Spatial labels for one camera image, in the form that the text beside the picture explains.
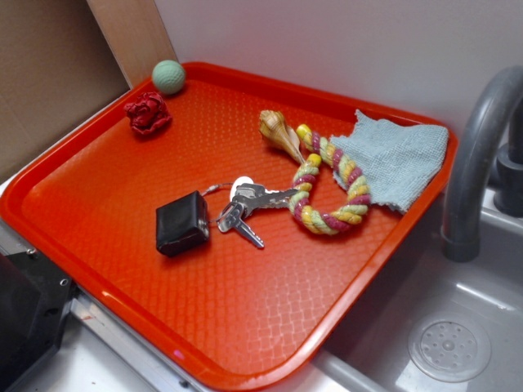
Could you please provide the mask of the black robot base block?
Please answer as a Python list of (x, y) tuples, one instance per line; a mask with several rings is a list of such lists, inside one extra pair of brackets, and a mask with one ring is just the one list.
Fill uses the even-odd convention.
[(41, 252), (1, 256), (1, 390), (13, 391), (56, 354), (75, 290)]

